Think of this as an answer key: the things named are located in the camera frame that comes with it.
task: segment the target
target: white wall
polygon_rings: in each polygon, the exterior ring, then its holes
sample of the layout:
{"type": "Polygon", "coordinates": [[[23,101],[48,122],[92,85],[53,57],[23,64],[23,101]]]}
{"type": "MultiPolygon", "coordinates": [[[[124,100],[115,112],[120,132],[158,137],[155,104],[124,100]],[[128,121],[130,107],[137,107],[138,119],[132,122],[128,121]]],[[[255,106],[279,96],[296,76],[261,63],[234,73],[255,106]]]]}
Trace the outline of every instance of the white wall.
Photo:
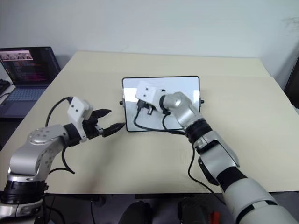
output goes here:
{"type": "Polygon", "coordinates": [[[299,56],[298,0],[0,1],[0,47],[50,45],[62,66],[78,50],[259,57],[283,87],[299,56]]]}

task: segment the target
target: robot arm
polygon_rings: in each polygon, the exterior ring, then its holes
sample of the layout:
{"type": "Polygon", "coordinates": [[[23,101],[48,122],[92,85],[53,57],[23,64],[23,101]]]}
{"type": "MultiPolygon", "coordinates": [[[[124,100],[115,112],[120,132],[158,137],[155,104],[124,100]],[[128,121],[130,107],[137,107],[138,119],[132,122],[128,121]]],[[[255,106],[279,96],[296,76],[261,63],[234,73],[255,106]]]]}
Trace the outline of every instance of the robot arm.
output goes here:
{"type": "Polygon", "coordinates": [[[26,143],[11,157],[7,184],[1,194],[0,219],[28,217],[39,212],[47,179],[55,156],[63,149],[75,146],[99,135],[107,137],[119,131],[125,123],[103,129],[98,119],[111,112],[93,111],[85,100],[74,97],[68,109],[70,124],[42,127],[27,137],[26,143]]]}
{"type": "Polygon", "coordinates": [[[177,119],[200,154],[199,166],[205,177],[220,185],[236,224],[298,224],[260,184],[242,173],[236,154],[183,93],[167,94],[141,83],[136,97],[177,119]]]}

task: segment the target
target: laptop screen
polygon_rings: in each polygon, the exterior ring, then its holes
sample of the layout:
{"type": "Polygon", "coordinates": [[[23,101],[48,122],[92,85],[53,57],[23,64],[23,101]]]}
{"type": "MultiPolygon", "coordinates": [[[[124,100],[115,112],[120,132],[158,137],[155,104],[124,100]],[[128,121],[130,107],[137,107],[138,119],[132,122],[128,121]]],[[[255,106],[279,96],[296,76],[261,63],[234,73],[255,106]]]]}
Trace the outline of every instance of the laptop screen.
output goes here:
{"type": "Polygon", "coordinates": [[[0,61],[15,85],[47,85],[60,72],[51,47],[2,48],[0,61]]]}

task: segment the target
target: laptop keyboard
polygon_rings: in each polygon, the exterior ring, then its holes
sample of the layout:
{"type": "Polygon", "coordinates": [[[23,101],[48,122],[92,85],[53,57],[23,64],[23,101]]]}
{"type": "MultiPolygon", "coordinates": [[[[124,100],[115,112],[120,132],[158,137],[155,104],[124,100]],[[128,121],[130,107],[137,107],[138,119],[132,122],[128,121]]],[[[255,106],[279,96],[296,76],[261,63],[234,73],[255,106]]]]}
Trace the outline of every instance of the laptop keyboard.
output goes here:
{"type": "Polygon", "coordinates": [[[44,91],[45,91],[45,89],[21,89],[21,88],[18,88],[7,97],[7,100],[10,100],[10,101],[38,100],[44,91]]]}

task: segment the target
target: laptop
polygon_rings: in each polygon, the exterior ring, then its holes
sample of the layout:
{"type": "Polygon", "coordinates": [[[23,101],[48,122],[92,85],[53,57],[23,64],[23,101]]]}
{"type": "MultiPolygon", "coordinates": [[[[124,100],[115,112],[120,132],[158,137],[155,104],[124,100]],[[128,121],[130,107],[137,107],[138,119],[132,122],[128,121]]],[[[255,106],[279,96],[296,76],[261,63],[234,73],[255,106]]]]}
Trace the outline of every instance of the laptop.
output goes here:
{"type": "Polygon", "coordinates": [[[24,118],[61,70],[51,47],[1,48],[0,62],[15,85],[1,118],[24,118]]]}

